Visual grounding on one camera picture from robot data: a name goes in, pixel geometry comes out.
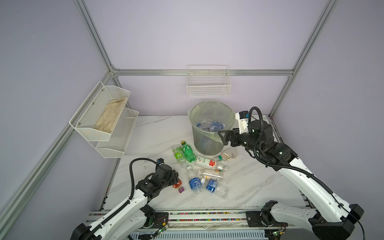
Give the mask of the purple label clear bottle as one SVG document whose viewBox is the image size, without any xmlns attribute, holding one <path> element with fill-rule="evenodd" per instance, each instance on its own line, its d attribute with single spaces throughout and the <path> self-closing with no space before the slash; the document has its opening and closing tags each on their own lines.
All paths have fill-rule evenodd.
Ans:
<svg viewBox="0 0 384 240">
<path fill-rule="evenodd" d="M 210 132 L 218 132 L 218 131 L 222 131 L 225 127 L 226 127 L 225 124 L 221 124 L 217 121 L 213 121 L 209 127 L 209 131 Z"/>
</svg>

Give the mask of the red label small bottle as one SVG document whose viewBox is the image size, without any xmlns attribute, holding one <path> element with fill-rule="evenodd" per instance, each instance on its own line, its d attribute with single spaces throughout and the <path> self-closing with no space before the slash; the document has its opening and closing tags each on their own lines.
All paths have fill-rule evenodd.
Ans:
<svg viewBox="0 0 384 240">
<path fill-rule="evenodd" d="M 181 194 L 184 192 L 184 187 L 182 185 L 182 181 L 179 180 L 176 184 L 173 185 L 173 188 L 175 188 L 176 190 L 178 190 L 178 192 Z"/>
</svg>

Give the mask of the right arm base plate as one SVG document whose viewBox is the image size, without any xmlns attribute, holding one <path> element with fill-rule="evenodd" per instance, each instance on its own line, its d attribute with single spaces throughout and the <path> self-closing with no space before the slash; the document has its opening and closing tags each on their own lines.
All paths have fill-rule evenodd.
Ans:
<svg viewBox="0 0 384 240">
<path fill-rule="evenodd" d="M 272 222 L 265 211 L 247 211 L 246 218 L 249 227 L 268 227 Z"/>
</svg>

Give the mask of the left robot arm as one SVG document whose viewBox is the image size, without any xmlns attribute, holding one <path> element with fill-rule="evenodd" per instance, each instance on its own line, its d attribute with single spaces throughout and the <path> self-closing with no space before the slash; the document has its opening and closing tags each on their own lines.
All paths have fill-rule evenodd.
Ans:
<svg viewBox="0 0 384 240">
<path fill-rule="evenodd" d="M 156 165 L 154 173 L 149 174 L 135 185 L 133 164 L 148 161 Z M 130 167 L 131 193 L 106 215 L 86 226 L 78 225 L 72 235 L 72 240 L 125 240 L 152 221 L 155 210 L 149 202 L 160 192 L 179 182 L 179 174 L 160 158 L 156 161 L 148 158 L 137 158 L 131 161 Z"/>
</svg>

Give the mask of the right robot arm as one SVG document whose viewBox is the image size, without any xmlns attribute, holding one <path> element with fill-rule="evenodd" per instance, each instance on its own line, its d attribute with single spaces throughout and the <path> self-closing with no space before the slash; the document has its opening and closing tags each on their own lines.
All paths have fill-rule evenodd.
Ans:
<svg viewBox="0 0 384 240">
<path fill-rule="evenodd" d="M 295 151 L 276 142 L 273 127 L 263 119 L 259 108 L 239 112 L 236 119 L 238 128 L 218 132 L 222 143 L 242 146 L 250 157 L 287 178 L 314 205 L 313 209 L 304 210 L 269 201 L 257 218 L 258 224 L 265 227 L 291 224 L 314 233 L 320 240 L 348 239 L 355 224 L 360 223 L 363 208 L 337 196 L 307 168 Z"/>
</svg>

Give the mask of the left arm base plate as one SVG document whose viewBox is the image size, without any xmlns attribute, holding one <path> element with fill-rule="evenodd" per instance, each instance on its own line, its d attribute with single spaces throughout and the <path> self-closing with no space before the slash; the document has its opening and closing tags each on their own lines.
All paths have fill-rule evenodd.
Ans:
<svg viewBox="0 0 384 240">
<path fill-rule="evenodd" d="M 147 219 L 147 228 L 149 229 L 159 229 L 164 224 L 167 224 L 169 221 L 168 212 L 156 212 L 153 216 Z"/>
</svg>

